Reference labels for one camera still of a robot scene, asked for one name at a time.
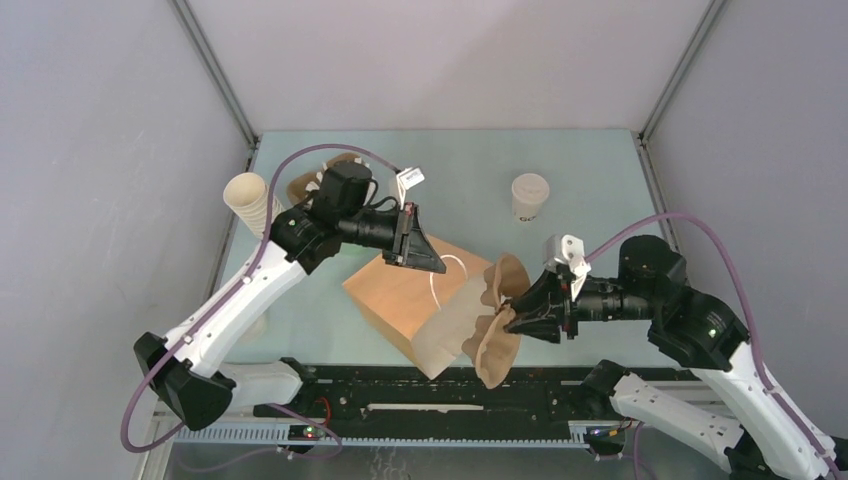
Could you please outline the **brown paper bag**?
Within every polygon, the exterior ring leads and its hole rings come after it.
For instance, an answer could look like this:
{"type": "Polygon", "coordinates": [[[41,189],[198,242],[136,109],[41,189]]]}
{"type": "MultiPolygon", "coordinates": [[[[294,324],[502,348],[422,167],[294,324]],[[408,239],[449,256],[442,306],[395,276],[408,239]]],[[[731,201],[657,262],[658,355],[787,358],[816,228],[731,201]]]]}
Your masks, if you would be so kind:
{"type": "Polygon", "coordinates": [[[483,273],[492,262],[428,239],[447,267],[444,274],[389,266],[376,257],[343,288],[370,326],[433,380],[460,356],[477,318],[492,312],[480,302],[483,273]]]}

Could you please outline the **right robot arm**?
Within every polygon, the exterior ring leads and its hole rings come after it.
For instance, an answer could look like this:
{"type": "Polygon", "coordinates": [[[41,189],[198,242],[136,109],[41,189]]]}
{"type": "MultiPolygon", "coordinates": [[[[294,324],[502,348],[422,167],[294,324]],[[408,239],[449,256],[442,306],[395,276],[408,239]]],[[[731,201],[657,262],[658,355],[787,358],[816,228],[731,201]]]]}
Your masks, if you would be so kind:
{"type": "Polygon", "coordinates": [[[506,331],[558,343],[581,322],[646,320],[648,341],[707,384],[721,416],[658,390],[633,370],[599,362],[583,380],[585,411],[645,422],[714,462],[732,479],[822,479],[847,474],[847,442],[830,436],[780,395],[755,364],[748,328],[722,300],[693,289],[685,259],[661,238],[625,240],[614,278],[575,285],[569,252],[555,254],[523,294],[508,296],[506,331]]]}

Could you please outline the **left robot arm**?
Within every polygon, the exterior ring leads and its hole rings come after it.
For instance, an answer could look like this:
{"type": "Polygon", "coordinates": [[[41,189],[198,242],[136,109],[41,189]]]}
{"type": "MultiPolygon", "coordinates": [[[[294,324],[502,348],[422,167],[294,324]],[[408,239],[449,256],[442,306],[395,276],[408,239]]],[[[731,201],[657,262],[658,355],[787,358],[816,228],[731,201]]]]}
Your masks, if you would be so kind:
{"type": "Polygon", "coordinates": [[[151,388],[192,431],[241,407],[279,404],[304,416],[316,403],[304,371],[284,360],[232,365],[226,356],[260,315],[307,278],[343,244],[379,249],[386,264],[443,274],[446,266],[421,229],[407,189],[423,182],[419,168],[397,173],[389,207],[374,201],[371,170],[354,161],[325,169],[317,187],[275,215],[266,243],[191,318],[159,337],[143,334],[134,345],[151,388]]]}

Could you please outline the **single paper cup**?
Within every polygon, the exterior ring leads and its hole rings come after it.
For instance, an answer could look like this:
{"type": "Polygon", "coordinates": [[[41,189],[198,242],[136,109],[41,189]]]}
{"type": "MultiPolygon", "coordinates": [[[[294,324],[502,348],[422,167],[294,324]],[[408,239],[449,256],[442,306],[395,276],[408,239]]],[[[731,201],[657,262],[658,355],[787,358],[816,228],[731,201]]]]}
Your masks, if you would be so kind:
{"type": "Polygon", "coordinates": [[[512,196],[512,215],[519,222],[531,222],[537,217],[545,202],[541,204],[525,204],[514,200],[512,196]]]}

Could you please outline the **white plastic cup lid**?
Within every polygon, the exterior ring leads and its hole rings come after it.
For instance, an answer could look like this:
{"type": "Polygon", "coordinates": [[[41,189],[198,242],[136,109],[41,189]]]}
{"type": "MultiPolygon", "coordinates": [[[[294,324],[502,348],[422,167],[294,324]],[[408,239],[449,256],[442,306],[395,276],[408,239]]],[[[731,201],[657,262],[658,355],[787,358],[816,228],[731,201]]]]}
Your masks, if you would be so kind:
{"type": "Polygon", "coordinates": [[[550,195],[550,185],[535,173],[518,175],[511,184],[513,199],[525,204],[541,204],[550,195]]]}

